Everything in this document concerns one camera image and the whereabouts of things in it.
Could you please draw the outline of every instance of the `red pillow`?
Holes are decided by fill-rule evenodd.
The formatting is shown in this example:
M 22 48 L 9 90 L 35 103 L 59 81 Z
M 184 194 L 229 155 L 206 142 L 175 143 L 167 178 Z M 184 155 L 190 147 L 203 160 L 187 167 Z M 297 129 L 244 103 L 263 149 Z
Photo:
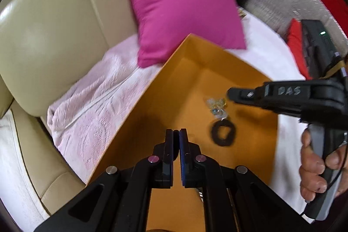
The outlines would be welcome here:
M 348 5 L 344 0 L 321 0 L 348 36 Z
M 295 58 L 300 73 L 306 78 L 306 80 L 311 80 L 312 78 L 309 76 L 302 51 L 302 25 L 296 19 L 291 20 L 287 44 Z

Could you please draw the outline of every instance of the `leather cushion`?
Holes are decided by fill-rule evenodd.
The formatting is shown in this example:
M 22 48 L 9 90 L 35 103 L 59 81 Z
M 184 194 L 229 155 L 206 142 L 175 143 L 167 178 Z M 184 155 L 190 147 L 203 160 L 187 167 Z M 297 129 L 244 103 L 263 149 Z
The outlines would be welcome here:
M 33 116 L 136 33 L 129 0 L 12 0 L 0 14 L 0 72 Z
M 8 90 L 4 81 L 0 77 L 0 119 L 8 110 L 12 100 L 13 100 L 13 97 L 10 91 Z
M 85 184 L 64 161 L 37 119 L 25 113 L 16 101 L 11 110 L 28 176 L 41 202 L 53 214 Z

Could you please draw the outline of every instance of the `human hand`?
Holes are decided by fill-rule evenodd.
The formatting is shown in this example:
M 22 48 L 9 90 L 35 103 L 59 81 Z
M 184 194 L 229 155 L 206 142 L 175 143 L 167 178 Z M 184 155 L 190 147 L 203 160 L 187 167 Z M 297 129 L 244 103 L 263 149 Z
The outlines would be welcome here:
M 338 148 L 330 154 L 324 163 L 324 160 L 316 155 L 310 146 L 310 133 L 305 130 L 302 134 L 301 148 L 301 195 L 306 201 L 312 201 L 316 193 L 326 191 L 328 184 L 326 180 L 319 175 L 325 170 L 325 164 L 331 169 L 340 169 L 345 157 L 346 145 Z M 342 177 L 338 186 L 336 197 L 344 193 L 348 189 L 348 160 L 342 170 Z

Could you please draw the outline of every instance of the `black rubber ring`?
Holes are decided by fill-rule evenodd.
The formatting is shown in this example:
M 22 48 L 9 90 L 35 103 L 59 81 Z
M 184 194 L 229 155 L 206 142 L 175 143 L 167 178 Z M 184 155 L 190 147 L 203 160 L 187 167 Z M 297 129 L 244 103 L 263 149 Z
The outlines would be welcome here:
M 227 134 L 226 139 L 221 139 L 219 137 L 219 128 L 220 127 L 228 127 L 231 130 Z M 232 145 L 234 141 L 234 137 L 236 136 L 236 127 L 235 125 L 229 121 L 228 119 L 223 119 L 215 122 L 212 127 L 212 138 L 215 144 L 219 145 L 220 147 L 226 147 Z

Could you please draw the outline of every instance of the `black device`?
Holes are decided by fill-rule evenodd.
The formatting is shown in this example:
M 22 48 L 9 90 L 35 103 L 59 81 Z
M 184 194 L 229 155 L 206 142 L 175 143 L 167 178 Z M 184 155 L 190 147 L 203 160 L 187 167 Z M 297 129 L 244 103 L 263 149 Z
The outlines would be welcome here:
M 145 232 L 151 190 L 173 185 L 179 151 L 183 186 L 203 191 L 206 232 L 314 231 L 245 166 L 220 166 L 188 141 L 186 129 L 167 129 L 152 156 L 126 170 L 108 167 L 35 232 Z
M 236 103 L 295 116 L 308 123 L 312 148 L 325 159 L 347 142 L 348 78 L 342 58 L 323 24 L 317 20 L 302 20 L 302 30 L 303 53 L 313 80 L 266 82 L 256 89 L 230 88 L 227 97 Z M 326 168 L 321 174 L 328 188 L 307 204 L 306 216 L 326 219 L 341 172 L 342 169 Z
M 219 136 L 220 127 L 227 127 L 230 129 L 230 131 L 224 138 L 221 138 Z M 236 126 L 229 119 L 218 120 L 213 124 L 213 127 L 211 129 L 211 137 L 213 139 L 213 142 L 220 147 L 230 146 L 232 145 L 234 138 L 236 137 Z

